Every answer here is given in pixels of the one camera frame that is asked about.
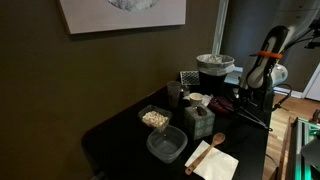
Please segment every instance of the black tabletop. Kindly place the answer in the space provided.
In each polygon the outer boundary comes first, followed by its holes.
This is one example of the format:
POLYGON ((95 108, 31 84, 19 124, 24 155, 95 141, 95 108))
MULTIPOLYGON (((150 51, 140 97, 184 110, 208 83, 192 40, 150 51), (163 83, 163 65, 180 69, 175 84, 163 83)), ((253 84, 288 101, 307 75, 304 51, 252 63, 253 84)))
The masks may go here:
MULTIPOLYGON (((82 138, 84 151, 101 168, 110 180, 114 179, 202 179, 196 174, 187 176, 184 164, 205 140, 211 143, 212 136, 193 140, 184 127, 184 108, 188 102, 181 100, 177 109, 168 107, 166 88, 162 88, 121 113, 89 130, 82 138), (147 105, 170 110, 173 118, 170 124, 188 135, 188 144, 178 158, 165 164, 152 155, 146 140, 152 129, 143 125, 137 114, 147 105)), ((273 94, 267 97, 266 107, 272 106, 273 94)), ((257 107, 247 110, 269 126, 271 113, 257 107)), ((217 148, 239 160, 235 180, 262 179, 268 131, 261 126, 237 116, 226 117, 216 114, 213 134, 223 132, 226 140, 217 148)))

